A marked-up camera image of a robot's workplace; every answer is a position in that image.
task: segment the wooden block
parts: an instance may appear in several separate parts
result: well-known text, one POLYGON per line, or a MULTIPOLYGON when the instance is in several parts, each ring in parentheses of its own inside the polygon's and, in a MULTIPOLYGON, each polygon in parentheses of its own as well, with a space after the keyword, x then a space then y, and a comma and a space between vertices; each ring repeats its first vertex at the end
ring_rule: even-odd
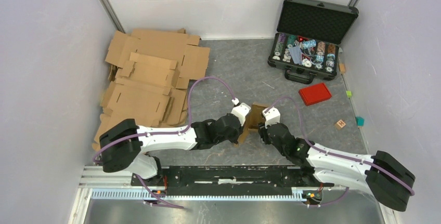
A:
POLYGON ((344 74, 346 72, 346 67, 344 66, 344 64, 340 63, 339 64, 339 68, 340 68, 340 73, 344 74))
POLYGON ((346 123, 343 121, 343 120, 339 120, 338 122, 336 122, 335 124, 334 124, 334 126, 337 128, 337 129, 342 129, 344 126, 346 126, 346 123))

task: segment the cardboard sheet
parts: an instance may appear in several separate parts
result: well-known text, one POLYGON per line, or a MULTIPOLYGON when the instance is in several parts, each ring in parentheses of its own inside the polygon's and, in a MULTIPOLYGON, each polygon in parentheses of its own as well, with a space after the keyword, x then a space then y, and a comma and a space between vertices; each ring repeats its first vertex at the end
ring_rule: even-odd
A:
POLYGON ((243 133, 239 136, 238 143, 242 144, 245 142, 245 138, 248 136, 250 131, 257 132, 258 124, 264 123, 265 119, 262 117, 262 111, 269 107, 268 104, 253 103, 251 105, 251 112, 245 119, 245 125, 243 127, 243 133))
POLYGON ((143 118, 149 124, 162 121, 170 96, 155 94, 142 89, 115 85, 107 108, 115 114, 143 118))
POLYGON ((199 40, 185 29, 115 31, 106 56, 111 83, 100 103, 95 150, 99 137, 127 118, 150 127, 185 124, 189 81, 204 77, 208 66, 210 49, 198 47, 199 40))
POLYGON ((116 31, 106 62, 123 68, 131 53, 177 62, 180 77, 197 80, 205 76, 210 49, 198 47, 200 37, 179 32, 134 29, 131 35, 116 31))

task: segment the open briefcase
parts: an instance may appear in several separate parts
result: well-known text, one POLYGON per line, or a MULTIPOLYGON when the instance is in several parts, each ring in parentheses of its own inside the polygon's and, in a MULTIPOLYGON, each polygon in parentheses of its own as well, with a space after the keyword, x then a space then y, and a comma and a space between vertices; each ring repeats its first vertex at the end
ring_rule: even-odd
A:
POLYGON ((268 65, 284 69, 286 79, 303 84, 310 84, 315 77, 334 79, 338 45, 357 17, 355 7, 284 0, 268 65))

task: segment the green block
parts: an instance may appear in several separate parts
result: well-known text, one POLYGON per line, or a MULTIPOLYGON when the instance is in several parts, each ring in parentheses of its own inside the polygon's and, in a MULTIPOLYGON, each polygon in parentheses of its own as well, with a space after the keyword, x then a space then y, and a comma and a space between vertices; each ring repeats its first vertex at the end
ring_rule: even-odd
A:
POLYGON ((361 116, 356 116, 355 121, 357 122, 357 126, 363 126, 365 124, 365 119, 361 116))

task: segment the red box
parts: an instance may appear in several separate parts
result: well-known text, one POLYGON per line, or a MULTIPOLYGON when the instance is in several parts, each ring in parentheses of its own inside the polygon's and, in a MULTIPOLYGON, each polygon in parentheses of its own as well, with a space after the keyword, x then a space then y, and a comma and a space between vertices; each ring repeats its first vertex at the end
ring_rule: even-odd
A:
POLYGON ((309 86, 299 90, 299 94, 306 106, 328 100, 332 97, 324 83, 309 86))

